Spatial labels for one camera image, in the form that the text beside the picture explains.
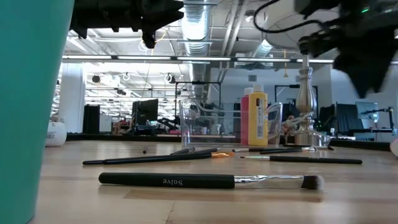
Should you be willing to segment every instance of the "red bottle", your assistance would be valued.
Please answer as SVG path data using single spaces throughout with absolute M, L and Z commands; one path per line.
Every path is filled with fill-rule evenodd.
M 249 141 L 249 95 L 253 88 L 245 88 L 241 98 L 241 144 L 248 145 Z

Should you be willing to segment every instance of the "brush bristles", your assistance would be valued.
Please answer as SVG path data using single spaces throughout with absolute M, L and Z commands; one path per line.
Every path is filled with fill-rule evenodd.
M 301 185 L 302 189 L 309 189 L 309 190 L 321 190 L 323 188 L 323 184 L 325 181 L 323 177 L 319 175 L 313 176 L 304 176 L 303 184 Z

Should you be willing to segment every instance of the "black cable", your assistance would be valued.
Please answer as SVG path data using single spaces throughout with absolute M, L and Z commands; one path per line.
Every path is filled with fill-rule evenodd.
M 299 28 L 299 27 L 302 27 L 302 26 L 305 26 L 305 25 L 308 25 L 308 24 L 318 24 L 323 30 L 326 30 L 326 29 L 327 29 L 327 27 L 325 27 L 325 25 L 323 24 L 323 22 L 318 21 L 318 20 L 315 20 L 315 19 L 312 19 L 312 20 L 309 20 L 309 21 L 305 21 L 305 22 L 302 22 L 302 23 L 300 23 L 300 24 L 297 24 L 297 25 L 294 25 L 294 26 L 291 26 L 291 27 L 288 27 L 288 28 L 285 28 L 285 29 L 281 29 L 281 30 L 266 30 L 266 29 L 261 28 L 261 27 L 257 24 L 257 15 L 260 13 L 261 10 L 263 10 L 263 9 L 265 9 L 266 7 L 268 7 L 268 6 L 270 6 L 270 5 L 274 4 L 274 3 L 277 3 L 277 2 L 279 2 L 279 1 L 280 1 L 280 0 L 271 0 L 271 1 L 269 1 L 269 2 L 267 2 L 267 3 L 265 3 L 265 4 L 263 4 L 262 6 L 260 6 L 260 7 L 254 12 L 253 24 L 254 24 L 254 26 L 256 27 L 257 30 L 259 30 L 259 31 L 261 31 L 261 32 L 268 33 L 268 34 L 278 34 L 278 33 L 287 32 L 287 31 L 290 31 L 290 30 L 294 30 L 294 29 L 297 29 L 297 28 Z

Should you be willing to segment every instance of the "yellow bottle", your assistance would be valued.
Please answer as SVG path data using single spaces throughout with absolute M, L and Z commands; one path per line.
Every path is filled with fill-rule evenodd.
M 268 146 L 268 96 L 263 85 L 253 85 L 249 95 L 249 145 Z

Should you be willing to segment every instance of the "clear plastic container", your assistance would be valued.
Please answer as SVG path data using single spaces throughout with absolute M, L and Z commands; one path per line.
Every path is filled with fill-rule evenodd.
M 194 100 L 180 101 L 182 147 L 256 147 L 241 144 L 240 110 L 205 109 Z M 278 147 L 282 123 L 282 104 L 274 103 L 267 108 L 268 146 Z

